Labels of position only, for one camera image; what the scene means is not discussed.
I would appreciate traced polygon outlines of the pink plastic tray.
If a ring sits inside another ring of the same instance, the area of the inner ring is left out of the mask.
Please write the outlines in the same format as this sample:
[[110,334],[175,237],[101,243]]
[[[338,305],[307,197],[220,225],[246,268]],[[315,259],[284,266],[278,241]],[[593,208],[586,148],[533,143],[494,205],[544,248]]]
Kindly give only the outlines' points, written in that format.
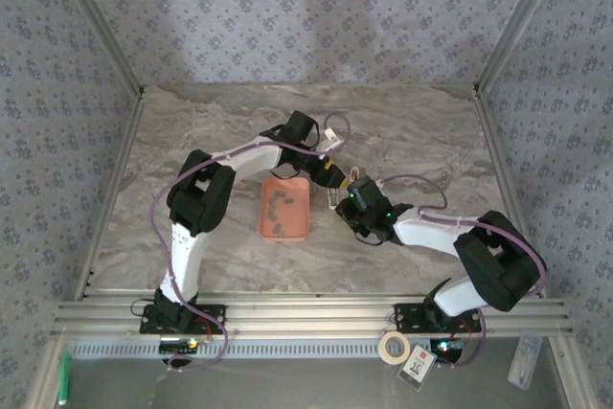
[[[286,192],[277,202],[270,204],[268,198],[278,190]],[[294,202],[284,203],[286,198]],[[266,178],[261,185],[260,235],[265,240],[280,242],[304,241],[310,230],[309,183],[304,177],[290,179]],[[275,209],[275,217],[268,216],[269,209]],[[285,238],[273,233],[273,227],[280,223],[285,231]]]

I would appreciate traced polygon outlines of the white tape roll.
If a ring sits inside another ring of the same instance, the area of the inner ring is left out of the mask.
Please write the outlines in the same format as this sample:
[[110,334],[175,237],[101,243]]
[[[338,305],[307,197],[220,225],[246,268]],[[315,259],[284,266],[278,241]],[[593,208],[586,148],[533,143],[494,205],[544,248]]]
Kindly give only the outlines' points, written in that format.
[[[388,343],[390,341],[397,341],[400,344],[400,352],[397,355],[393,355],[388,351]],[[377,344],[377,352],[382,361],[388,365],[399,365],[405,362],[410,353],[411,345],[407,337],[398,331],[385,332]]]

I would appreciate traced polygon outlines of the aluminium table side bar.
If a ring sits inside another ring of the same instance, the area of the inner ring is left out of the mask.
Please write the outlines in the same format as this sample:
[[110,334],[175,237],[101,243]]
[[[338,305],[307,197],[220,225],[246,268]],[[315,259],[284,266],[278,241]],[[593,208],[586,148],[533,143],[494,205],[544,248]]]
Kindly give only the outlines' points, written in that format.
[[474,93],[478,116],[488,144],[489,154],[495,169],[498,187],[507,217],[527,242],[531,246],[534,246],[529,238],[528,225],[521,214],[516,200],[512,174],[506,163],[507,150],[501,136],[497,133],[495,120],[488,105],[487,96],[480,92],[478,85],[473,86],[472,92]]
[[95,265],[101,252],[108,224],[110,222],[110,218],[112,217],[114,205],[120,189],[120,184],[124,177],[125,168],[129,159],[133,141],[142,118],[142,113],[144,110],[143,93],[144,89],[141,88],[134,99],[134,105],[130,112],[125,134],[122,138],[119,153],[116,156],[114,170],[110,176],[110,180],[103,198],[102,209],[99,213],[96,226],[94,227],[92,239],[85,253],[84,264],[73,294],[73,300],[76,302],[83,299],[87,287],[89,286],[89,278],[95,272]]

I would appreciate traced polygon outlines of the controller board with LED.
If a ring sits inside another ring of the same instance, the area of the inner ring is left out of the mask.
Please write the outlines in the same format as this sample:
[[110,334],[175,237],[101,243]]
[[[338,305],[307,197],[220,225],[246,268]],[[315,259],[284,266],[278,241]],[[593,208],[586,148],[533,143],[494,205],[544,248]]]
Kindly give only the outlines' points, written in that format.
[[463,353],[465,343],[462,340],[432,339],[430,341],[431,352],[437,357],[437,361],[443,364],[457,363]]
[[160,354],[193,354],[199,347],[197,339],[162,338],[158,347]]

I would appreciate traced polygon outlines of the clear badge card holder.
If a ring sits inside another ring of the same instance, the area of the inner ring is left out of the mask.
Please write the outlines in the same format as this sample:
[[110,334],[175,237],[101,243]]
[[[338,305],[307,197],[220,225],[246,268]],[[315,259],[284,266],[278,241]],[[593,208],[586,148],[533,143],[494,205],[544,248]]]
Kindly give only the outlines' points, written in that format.
[[398,369],[397,379],[418,392],[435,363],[435,354],[416,345],[406,362]]

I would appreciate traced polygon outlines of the clear plastic bag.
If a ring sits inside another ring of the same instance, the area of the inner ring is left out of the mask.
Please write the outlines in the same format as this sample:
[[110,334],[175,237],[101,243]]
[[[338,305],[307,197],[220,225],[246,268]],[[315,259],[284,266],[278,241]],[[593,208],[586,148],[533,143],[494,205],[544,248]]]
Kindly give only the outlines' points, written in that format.
[[541,336],[531,333],[523,333],[519,337],[508,373],[511,385],[521,390],[530,388],[542,343]]

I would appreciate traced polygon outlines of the green pen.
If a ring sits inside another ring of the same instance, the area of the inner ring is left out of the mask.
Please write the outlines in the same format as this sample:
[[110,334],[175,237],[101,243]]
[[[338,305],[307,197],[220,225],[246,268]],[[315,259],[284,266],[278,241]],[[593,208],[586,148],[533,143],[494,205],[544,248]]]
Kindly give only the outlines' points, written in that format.
[[60,358],[57,404],[63,407],[68,402],[70,388],[70,353],[64,351]]

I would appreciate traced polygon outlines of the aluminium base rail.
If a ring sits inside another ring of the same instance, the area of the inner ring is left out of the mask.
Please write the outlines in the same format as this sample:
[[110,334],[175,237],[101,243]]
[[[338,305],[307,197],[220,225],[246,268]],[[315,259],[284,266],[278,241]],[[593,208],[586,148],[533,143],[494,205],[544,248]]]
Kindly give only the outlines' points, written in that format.
[[[54,337],[134,338],[144,291],[101,290],[81,302],[59,305],[50,332]],[[377,338],[395,329],[393,307],[414,303],[414,296],[391,294],[211,293],[202,303],[226,307],[225,326],[236,339]],[[559,299],[531,298],[509,312],[483,310],[490,337],[573,333],[567,309]]]

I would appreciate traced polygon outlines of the aluminium frame post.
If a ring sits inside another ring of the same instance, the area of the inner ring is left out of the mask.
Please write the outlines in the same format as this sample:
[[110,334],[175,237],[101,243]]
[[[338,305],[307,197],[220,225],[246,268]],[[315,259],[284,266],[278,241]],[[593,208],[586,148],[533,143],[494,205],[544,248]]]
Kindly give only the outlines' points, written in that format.
[[132,70],[124,50],[113,34],[110,24],[105,19],[97,1],[75,1],[126,89],[131,94],[140,97],[142,94],[142,85]]
[[515,3],[488,59],[474,82],[475,94],[478,97],[488,92],[503,71],[513,48],[528,27],[541,2],[542,0],[517,0]]

